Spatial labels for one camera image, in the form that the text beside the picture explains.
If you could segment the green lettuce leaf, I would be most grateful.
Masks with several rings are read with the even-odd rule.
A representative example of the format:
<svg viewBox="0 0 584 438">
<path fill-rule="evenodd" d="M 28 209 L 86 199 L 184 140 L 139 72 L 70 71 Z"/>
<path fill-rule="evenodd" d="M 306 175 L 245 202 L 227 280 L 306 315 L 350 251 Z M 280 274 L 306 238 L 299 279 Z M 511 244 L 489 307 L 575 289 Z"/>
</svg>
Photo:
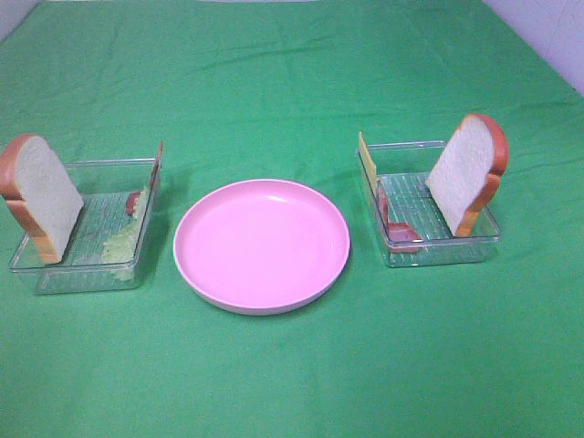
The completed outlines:
<svg viewBox="0 0 584 438">
<path fill-rule="evenodd" d="M 126 202 L 126 214 L 130 222 L 103 243 L 102 263 L 124 264 L 133 259 L 150 191 L 149 187 L 144 186 L 141 191 L 130 193 Z"/>
</svg>

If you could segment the pink round plate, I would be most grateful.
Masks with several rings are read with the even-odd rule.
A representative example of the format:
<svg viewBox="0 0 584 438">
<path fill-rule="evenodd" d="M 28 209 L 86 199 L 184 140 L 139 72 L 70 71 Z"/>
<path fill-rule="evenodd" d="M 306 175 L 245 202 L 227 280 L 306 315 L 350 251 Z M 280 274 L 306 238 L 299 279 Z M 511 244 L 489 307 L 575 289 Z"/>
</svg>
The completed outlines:
<svg viewBox="0 0 584 438">
<path fill-rule="evenodd" d="M 321 297 L 349 258 L 346 221 L 297 182 L 235 182 L 194 204 L 176 228 L 175 264 L 205 301 L 238 314 L 285 313 Z"/>
</svg>

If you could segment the yellow cheese slice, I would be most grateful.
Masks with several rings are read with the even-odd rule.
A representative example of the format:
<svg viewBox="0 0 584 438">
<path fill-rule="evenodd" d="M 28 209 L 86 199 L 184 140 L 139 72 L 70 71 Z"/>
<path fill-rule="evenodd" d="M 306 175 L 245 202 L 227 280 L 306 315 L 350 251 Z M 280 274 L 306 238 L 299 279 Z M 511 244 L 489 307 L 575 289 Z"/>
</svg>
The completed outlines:
<svg viewBox="0 0 584 438">
<path fill-rule="evenodd" d="M 374 160 L 371 158 L 370 151 L 367 142 L 364 140 L 363 132 L 359 132 L 359 147 L 358 152 L 361 158 L 362 165 L 364 167 L 369 186 L 373 193 L 377 192 L 377 166 Z"/>
</svg>

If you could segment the bacon strip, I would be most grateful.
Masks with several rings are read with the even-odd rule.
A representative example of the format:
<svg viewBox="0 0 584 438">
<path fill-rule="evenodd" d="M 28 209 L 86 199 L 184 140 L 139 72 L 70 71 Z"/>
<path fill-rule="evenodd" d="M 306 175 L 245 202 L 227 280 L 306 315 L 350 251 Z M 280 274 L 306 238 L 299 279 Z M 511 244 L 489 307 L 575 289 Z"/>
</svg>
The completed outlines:
<svg viewBox="0 0 584 438">
<path fill-rule="evenodd" d="M 150 176 L 150 182 L 149 182 L 150 190 L 152 190 L 154 187 L 156 176 L 158 174 L 159 168 L 161 167 L 163 149 L 164 149 L 164 141 L 161 141 L 158 148 L 157 148 L 155 159 L 154 159 L 154 164 L 153 164 L 153 167 L 151 170 L 151 176 Z M 144 192 L 144 190 L 141 190 L 141 191 L 132 192 L 129 194 L 127 201 L 126 201 L 126 204 L 125 204 L 125 212 L 127 215 L 132 215 L 136 212 L 138 198 L 141 196 L 141 194 L 143 192 Z"/>
<path fill-rule="evenodd" d="M 376 189 L 376 198 L 378 202 L 378 207 L 381 213 L 381 220 L 385 230 L 385 234 L 392 242 L 406 243 L 421 240 L 422 238 L 411 228 L 407 223 L 404 222 L 392 222 L 389 216 L 389 201 L 387 194 L 381 185 L 378 183 Z"/>
</svg>

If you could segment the toast bread slice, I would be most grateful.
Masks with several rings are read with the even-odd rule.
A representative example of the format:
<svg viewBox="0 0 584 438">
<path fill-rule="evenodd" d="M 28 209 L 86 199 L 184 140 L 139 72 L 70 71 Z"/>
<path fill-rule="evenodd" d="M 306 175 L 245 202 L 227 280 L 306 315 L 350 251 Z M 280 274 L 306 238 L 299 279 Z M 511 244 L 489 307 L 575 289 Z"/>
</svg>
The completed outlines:
<svg viewBox="0 0 584 438">
<path fill-rule="evenodd" d="M 1 195 L 42 262 L 60 262 L 84 201 L 41 136 L 21 134 L 1 153 Z"/>
<path fill-rule="evenodd" d="M 499 124 L 470 113 L 447 142 L 425 184 L 455 237 L 471 234 L 506 171 L 509 151 Z"/>
</svg>

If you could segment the left clear plastic tray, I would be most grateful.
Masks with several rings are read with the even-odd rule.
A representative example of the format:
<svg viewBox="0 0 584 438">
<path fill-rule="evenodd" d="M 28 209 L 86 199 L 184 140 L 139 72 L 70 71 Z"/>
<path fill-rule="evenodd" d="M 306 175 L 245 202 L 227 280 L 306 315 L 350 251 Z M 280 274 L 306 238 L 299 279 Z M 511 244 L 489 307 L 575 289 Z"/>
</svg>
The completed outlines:
<svg viewBox="0 0 584 438">
<path fill-rule="evenodd" d="M 145 276 L 142 248 L 150 238 L 151 212 L 160 185 L 160 171 L 150 191 L 134 257 L 129 263 L 101 262 L 103 243 L 130 222 L 125 204 L 130 193 L 149 187 L 155 158 L 106 159 L 71 162 L 68 175 L 84 199 L 84 206 L 62 260 L 42 263 L 28 235 L 13 254 L 9 271 L 37 295 L 125 290 L 138 287 Z"/>
</svg>

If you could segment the clear plastic tray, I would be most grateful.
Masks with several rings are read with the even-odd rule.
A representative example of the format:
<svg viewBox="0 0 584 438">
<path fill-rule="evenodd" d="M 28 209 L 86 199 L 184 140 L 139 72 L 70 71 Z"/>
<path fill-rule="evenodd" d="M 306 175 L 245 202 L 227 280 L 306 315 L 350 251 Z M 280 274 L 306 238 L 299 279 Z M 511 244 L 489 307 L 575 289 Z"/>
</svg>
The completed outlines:
<svg viewBox="0 0 584 438">
<path fill-rule="evenodd" d="M 101 262 L 103 243 L 130 222 L 125 204 L 130 193 L 149 187 L 155 158 L 106 159 L 71 162 L 68 175 L 84 199 L 84 206 L 62 260 L 42 263 L 28 235 L 13 254 L 9 271 L 37 295 L 125 290 L 138 287 L 145 276 L 142 248 L 150 238 L 151 212 L 160 185 L 160 171 L 150 191 L 134 257 L 129 263 Z"/>
<path fill-rule="evenodd" d="M 388 197 L 390 220 L 407 223 L 422 238 L 406 243 L 392 242 L 385 234 L 376 193 L 371 191 L 357 150 L 362 191 L 389 267 L 482 262 L 496 253 L 500 228 L 488 209 L 479 214 L 468 237 L 454 237 L 425 184 L 444 147 L 444 141 L 368 144 L 377 166 L 377 182 Z"/>
</svg>

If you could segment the right clear plastic tray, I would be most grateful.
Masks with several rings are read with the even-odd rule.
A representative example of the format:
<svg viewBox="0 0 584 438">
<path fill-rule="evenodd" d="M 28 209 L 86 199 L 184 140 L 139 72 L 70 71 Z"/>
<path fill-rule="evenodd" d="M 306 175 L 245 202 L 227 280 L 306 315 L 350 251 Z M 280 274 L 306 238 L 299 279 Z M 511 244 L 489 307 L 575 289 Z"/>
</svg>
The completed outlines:
<svg viewBox="0 0 584 438">
<path fill-rule="evenodd" d="M 444 141 L 368 144 L 377 166 L 377 182 L 388 197 L 390 220 L 407 223 L 422 238 L 406 243 L 392 242 L 385 234 L 376 193 L 371 191 L 357 150 L 362 191 L 389 267 L 482 262 L 496 253 L 500 228 L 488 209 L 479 214 L 468 237 L 454 237 L 425 184 L 444 147 Z"/>
</svg>

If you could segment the green tablecloth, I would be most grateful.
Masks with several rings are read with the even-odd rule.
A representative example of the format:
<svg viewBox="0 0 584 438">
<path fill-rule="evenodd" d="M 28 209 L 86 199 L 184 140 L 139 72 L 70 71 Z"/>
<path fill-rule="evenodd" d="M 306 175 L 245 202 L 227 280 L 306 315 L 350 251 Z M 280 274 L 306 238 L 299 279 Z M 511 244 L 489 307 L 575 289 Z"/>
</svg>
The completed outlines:
<svg viewBox="0 0 584 438">
<path fill-rule="evenodd" d="M 479 264 L 388 268 L 355 150 L 448 138 L 510 157 Z M 4 437 L 580 437 L 583 100 L 480 1 L 44 2 L 1 46 L 1 139 L 62 160 L 163 144 L 137 289 L 37 297 L 1 272 Z M 248 178 L 334 202 L 351 254 L 300 310 L 197 297 L 172 237 Z"/>
</svg>

